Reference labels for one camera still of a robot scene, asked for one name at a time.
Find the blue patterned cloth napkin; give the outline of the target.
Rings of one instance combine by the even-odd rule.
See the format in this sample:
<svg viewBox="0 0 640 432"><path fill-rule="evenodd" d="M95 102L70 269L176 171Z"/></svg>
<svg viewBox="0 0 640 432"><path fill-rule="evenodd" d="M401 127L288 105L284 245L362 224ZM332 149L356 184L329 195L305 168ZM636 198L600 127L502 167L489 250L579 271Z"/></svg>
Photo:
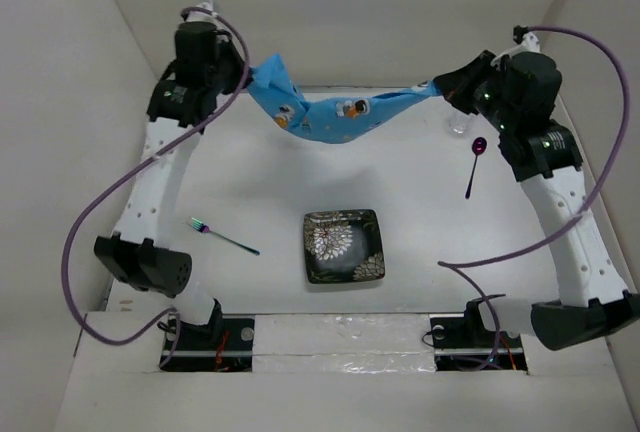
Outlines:
<svg viewBox="0 0 640 432"><path fill-rule="evenodd" d="M373 131L410 107L442 92L431 81L372 97L307 100L278 54L251 70L247 90L284 131L304 140L344 144Z"/></svg>

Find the black floral square plate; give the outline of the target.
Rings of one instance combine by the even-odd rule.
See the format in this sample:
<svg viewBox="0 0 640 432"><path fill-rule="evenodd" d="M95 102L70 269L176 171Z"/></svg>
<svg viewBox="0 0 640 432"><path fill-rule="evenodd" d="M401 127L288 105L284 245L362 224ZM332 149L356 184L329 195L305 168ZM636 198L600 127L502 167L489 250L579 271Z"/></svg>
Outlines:
<svg viewBox="0 0 640 432"><path fill-rule="evenodd" d="M364 283L386 275L378 217L372 209L306 214L303 246L311 284Z"/></svg>

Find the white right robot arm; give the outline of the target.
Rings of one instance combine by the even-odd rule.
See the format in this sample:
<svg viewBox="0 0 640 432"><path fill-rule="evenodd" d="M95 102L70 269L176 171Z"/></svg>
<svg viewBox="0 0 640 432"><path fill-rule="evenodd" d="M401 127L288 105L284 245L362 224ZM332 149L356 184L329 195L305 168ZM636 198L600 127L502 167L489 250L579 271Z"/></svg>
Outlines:
<svg viewBox="0 0 640 432"><path fill-rule="evenodd" d="M552 119L562 75L550 57L485 51L434 80L457 111L480 114L533 206L551 252L559 296L470 302L462 333L483 346L498 331L561 350L612 335L639 319L639 296L617 272L587 203L583 160L572 132Z"/></svg>

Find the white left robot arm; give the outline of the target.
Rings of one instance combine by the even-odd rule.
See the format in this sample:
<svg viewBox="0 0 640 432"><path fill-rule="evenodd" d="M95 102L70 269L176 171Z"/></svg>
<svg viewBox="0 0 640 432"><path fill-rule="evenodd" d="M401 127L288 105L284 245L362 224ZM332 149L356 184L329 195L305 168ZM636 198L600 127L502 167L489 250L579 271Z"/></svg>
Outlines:
<svg viewBox="0 0 640 432"><path fill-rule="evenodd" d="M171 247L174 209L188 162L217 108L219 95L241 83L244 63L229 32L210 22L184 22L174 36L175 58L147 108L146 138L125 209L94 253L116 280L162 296L177 309L201 348L222 339L217 301L200 286L189 254Z"/></svg>

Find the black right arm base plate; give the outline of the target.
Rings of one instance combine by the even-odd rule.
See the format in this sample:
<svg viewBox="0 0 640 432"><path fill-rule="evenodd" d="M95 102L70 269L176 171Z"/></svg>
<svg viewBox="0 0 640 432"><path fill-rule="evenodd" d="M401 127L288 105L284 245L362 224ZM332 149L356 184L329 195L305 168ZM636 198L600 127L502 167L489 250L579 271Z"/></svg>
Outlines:
<svg viewBox="0 0 640 432"><path fill-rule="evenodd" d="M473 369L481 365L494 346L493 332L481 330L473 336L462 314L435 314L429 316L430 330L422 335L422 342L434 353L438 372ZM489 371L528 371L522 340L504 332L497 352L486 366Z"/></svg>

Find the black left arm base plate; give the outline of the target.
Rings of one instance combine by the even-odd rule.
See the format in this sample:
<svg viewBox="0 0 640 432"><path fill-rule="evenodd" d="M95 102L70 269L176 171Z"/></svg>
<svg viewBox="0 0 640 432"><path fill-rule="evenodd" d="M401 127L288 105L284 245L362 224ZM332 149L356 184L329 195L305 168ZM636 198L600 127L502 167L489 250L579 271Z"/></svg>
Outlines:
<svg viewBox="0 0 640 432"><path fill-rule="evenodd" d="M176 349L176 320L160 322L164 333L159 368L165 372L251 372L255 336L255 316L223 315L222 332L213 343L207 343L193 331L181 327Z"/></svg>

